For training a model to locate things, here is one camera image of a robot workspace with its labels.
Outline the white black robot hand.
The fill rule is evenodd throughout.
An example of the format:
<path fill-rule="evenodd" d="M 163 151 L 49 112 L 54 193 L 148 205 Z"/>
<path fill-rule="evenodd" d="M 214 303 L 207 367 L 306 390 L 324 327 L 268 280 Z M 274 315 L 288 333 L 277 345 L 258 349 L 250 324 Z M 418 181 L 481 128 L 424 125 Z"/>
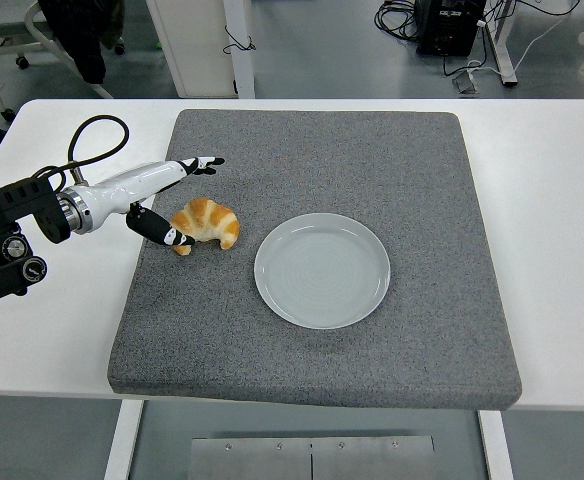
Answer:
<path fill-rule="evenodd" d="M 190 246 L 195 239 L 179 232 L 166 219 L 142 205 L 190 175 L 214 174 L 221 157 L 194 157 L 142 165 L 96 185 L 75 185 L 58 195 L 70 229 L 78 234 L 100 228 L 111 214 L 124 214 L 135 233 L 159 245 Z"/>

